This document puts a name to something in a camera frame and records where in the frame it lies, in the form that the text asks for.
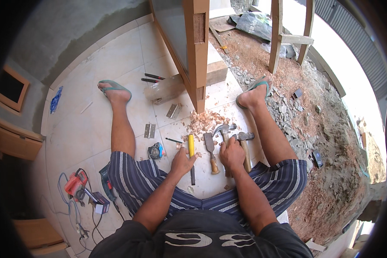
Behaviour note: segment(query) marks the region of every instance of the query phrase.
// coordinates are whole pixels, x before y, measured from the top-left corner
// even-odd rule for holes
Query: green power drill
[[[122,219],[124,221],[124,218],[123,218],[122,214],[120,213],[119,207],[115,203],[116,197],[113,194],[113,187],[112,187],[112,185],[111,185],[111,183],[109,181],[109,177],[108,177],[108,167],[109,167],[109,165],[110,165],[110,162],[99,171],[100,177],[102,179],[103,190],[105,191],[105,193],[106,193],[107,197],[109,198],[109,200],[112,201],[112,203],[114,204],[115,209],[118,211],[119,215],[122,217]]]

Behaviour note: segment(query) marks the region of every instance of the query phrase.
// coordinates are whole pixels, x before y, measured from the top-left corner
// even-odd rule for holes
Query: bare foot
[[[265,76],[257,80],[255,83],[259,83],[262,81],[268,82],[269,89],[272,89],[273,81],[270,76]],[[244,92],[240,94],[238,97],[238,103],[241,106],[246,108],[258,106],[261,104],[265,105],[265,96],[267,95],[267,86],[265,84],[257,86],[255,89]]]
[[[108,83],[98,83],[97,87],[99,90],[102,90],[102,88],[111,88],[112,85]],[[130,93],[127,90],[106,90],[105,93],[111,103],[120,101],[126,104],[130,99]]]

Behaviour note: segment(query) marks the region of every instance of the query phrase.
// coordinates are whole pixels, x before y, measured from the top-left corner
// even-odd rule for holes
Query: hammer
[[[246,143],[246,141],[253,140],[255,138],[255,135],[253,132],[239,132],[238,134],[234,135],[234,137],[239,141],[242,146],[242,149],[245,152],[244,168],[247,173],[250,173],[252,167],[251,159],[249,158],[248,144]]]
[[[212,137],[214,137],[219,131],[221,131],[221,134],[222,134],[222,139],[224,140],[225,142],[225,145],[228,146],[228,141],[229,141],[229,135],[228,135],[228,132],[229,130],[234,130],[237,128],[237,125],[236,124],[231,124],[231,125],[228,125],[228,124],[224,124],[224,125],[220,125],[218,126],[217,128],[215,128],[214,130],[214,133],[212,134]],[[225,168],[225,176],[227,178],[231,178],[231,172],[227,170],[227,168]]]

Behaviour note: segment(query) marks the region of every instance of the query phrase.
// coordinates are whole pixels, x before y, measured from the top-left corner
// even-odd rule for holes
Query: man's left hand
[[[188,149],[181,147],[179,152],[176,153],[175,158],[173,158],[172,166],[169,172],[170,175],[177,175],[178,178],[181,179],[183,175],[191,170],[198,155],[195,154],[191,158],[188,158],[186,156],[187,154],[189,154]]]

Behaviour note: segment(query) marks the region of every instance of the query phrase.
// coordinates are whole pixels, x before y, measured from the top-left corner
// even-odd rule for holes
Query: person
[[[289,224],[276,218],[304,189],[307,167],[265,105],[272,86],[270,77],[261,78],[237,98],[255,120],[270,167],[259,162],[248,174],[245,153],[231,137],[222,143],[219,158],[236,187],[198,199],[176,187],[197,156],[188,158],[181,147],[168,174],[153,160],[135,161],[135,137],[126,114],[132,94],[113,81],[100,81],[98,88],[113,110],[108,176],[132,220],[99,242],[90,257],[313,257]]]

